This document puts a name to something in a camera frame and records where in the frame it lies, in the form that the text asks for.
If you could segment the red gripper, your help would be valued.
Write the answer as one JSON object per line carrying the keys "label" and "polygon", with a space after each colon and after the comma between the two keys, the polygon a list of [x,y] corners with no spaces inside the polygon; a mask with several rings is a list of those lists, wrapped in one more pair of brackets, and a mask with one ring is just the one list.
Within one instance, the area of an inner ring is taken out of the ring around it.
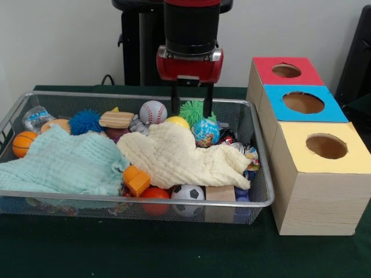
{"label": "red gripper", "polygon": [[208,83],[207,94],[203,101],[203,117],[212,115],[214,84],[220,79],[224,52],[215,50],[212,54],[199,57],[175,56],[167,50],[157,51],[156,63],[159,76],[164,81],[172,83],[171,102],[172,115],[180,113],[180,97],[177,91],[179,79],[196,80]]}

